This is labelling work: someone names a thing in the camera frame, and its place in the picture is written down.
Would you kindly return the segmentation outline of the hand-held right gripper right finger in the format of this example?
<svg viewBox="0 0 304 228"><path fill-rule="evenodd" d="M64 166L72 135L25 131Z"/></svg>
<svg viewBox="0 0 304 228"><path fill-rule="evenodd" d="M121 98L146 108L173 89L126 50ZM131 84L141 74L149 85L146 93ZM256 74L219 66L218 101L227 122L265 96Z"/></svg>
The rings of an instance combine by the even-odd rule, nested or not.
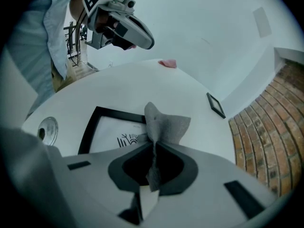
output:
<svg viewBox="0 0 304 228"><path fill-rule="evenodd" d="M158 159L176 177L161 187L146 228L232 228L249 225L276 196L230 161L158 143Z"/></svg>

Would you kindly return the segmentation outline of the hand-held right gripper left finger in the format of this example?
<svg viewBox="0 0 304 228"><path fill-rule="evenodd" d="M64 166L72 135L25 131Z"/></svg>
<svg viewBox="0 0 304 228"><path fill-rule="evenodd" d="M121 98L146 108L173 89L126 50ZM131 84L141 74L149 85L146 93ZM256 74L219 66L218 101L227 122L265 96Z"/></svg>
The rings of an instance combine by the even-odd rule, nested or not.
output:
<svg viewBox="0 0 304 228"><path fill-rule="evenodd" d="M155 193L125 173L124 163L145 154L148 143L62 157L48 149L55 178L77 228L143 228L155 208Z"/></svg>

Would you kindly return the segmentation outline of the black frame white picture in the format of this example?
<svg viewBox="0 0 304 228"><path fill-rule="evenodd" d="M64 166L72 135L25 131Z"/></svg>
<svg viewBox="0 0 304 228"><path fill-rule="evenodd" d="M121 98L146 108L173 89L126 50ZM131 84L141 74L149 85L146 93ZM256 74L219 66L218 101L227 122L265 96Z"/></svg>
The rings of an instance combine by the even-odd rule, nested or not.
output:
<svg viewBox="0 0 304 228"><path fill-rule="evenodd" d="M102 116L110 117L118 120L131 121L135 123L146 124L145 117L139 114L132 114L122 111L117 111L113 109L103 108L97 106L93 111L91 118L86 126L84 135L82 137L78 154L88 154L91 148L91 143L93 140L93 136L95 134L95 130L99 123L99 120Z"/></svg>

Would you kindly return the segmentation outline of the grey wiping cloth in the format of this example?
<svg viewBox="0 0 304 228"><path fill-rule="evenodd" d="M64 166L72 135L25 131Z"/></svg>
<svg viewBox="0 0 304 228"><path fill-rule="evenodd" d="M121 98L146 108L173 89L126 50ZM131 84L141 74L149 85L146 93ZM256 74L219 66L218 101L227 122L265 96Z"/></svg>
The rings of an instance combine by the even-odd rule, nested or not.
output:
<svg viewBox="0 0 304 228"><path fill-rule="evenodd" d="M147 136L153 143L152 165L146 175L152 192L160 189L161 173L157 165L156 143L158 141L179 144L189 128L191 118L180 115L161 113L157 107L149 102L144 108Z"/></svg>

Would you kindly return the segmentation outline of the black frame tan picture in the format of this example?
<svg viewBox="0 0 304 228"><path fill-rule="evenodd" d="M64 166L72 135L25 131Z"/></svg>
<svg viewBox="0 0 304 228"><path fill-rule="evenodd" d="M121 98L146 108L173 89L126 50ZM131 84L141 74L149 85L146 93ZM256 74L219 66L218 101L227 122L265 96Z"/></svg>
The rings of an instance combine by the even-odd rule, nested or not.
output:
<svg viewBox="0 0 304 228"><path fill-rule="evenodd" d="M226 115L221 107L220 102L214 98L210 93L207 93L207 98L210 104L211 109L216 112L221 118L225 119Z"/></svg>

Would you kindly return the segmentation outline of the person's left forearm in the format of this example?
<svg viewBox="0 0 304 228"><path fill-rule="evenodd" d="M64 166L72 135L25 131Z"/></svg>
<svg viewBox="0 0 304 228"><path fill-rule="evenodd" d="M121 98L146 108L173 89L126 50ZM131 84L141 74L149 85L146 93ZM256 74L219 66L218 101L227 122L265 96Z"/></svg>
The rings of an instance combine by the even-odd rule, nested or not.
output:
<svg viewBox="0 0 304 228"><path fill-rule="evenodd" d="M73 19L76 21L81 20L86 15L83 0L71 0L69 11Z"/></svg>

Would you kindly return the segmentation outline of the person's left hand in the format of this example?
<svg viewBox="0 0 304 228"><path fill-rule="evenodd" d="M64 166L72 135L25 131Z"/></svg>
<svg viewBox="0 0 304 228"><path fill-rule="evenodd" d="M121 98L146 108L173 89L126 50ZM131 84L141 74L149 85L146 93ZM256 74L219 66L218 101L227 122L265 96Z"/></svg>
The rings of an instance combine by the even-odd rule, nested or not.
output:
<svg viewBox="0 0 304 228"><path fill-rule="evenodd" d="M96 20L95 29L97 32L102 32L106 27L116 28L119 21L109 15L108 11L99 10Z"/></svg>

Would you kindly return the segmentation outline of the pink cloth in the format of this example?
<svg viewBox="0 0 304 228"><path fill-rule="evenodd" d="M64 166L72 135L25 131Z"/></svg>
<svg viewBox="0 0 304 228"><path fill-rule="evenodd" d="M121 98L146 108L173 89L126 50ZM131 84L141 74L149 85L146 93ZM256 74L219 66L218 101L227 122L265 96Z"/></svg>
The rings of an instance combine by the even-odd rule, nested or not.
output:
<svg viewBox="0 0 304 228"><path fill-rule="evenodd" d="M164 67L177 68L177 62L174 59L159 60L158 63Z"/></svg>

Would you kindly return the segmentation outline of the white table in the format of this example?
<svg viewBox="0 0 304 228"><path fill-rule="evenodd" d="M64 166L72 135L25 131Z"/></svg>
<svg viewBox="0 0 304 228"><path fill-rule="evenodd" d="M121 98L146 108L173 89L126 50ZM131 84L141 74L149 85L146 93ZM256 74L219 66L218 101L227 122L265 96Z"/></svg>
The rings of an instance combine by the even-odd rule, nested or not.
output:
<svg viewBox="0 0 304 228"><path fill-rule="evenodd" d="M156 59L110 67L68 85L45 101L22 129L38 133L47 117L58 124L55 146L63 156L76 155L96 107L140 114L152 102L164 114L187 116L190 126L180 144L235 161L231 130L226 119L210 107L207 89L176 68Z"/></svg>

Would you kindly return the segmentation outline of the khaki trousers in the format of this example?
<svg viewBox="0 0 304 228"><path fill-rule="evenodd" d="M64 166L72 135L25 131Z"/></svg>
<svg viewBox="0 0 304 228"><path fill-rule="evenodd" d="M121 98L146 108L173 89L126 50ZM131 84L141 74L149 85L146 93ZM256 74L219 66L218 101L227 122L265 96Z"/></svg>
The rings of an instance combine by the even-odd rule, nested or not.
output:
<svg viewBox="0 0 304 228"><path fill-rule="evenodd" d="M54 91L56 93L77 80L76 74L69 60L66 61L66 67L67 67L66 77L63 78L56 69L54 62L51 61L52 83L53 83Z"/></svg>

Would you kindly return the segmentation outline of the light blue shirt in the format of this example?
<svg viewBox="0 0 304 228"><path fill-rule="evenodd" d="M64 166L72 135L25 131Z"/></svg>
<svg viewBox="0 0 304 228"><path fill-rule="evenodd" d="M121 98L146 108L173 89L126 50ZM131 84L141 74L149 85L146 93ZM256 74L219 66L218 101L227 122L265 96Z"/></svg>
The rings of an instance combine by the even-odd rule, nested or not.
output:
<svg viewBox="0 0 304 228"><path fill-rule="evenodd" d="M16 66L38 94L30 114L55 94L53 79L68 76L64 22L69 2L32 0L8 40Z"/></svg>

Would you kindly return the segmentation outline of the grey wall panel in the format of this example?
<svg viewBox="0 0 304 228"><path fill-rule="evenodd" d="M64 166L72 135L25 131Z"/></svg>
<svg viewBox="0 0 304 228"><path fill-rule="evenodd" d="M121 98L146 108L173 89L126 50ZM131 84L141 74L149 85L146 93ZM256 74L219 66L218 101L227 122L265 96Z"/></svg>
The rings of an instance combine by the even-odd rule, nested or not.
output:
<svg viewBox="0 0 304 228"><path fill-rule="evenodd" d="M271 35L272 30L264 8L260 7L256 9L255 11L253 11L253 15L260 38L264 38Z"/></svg>

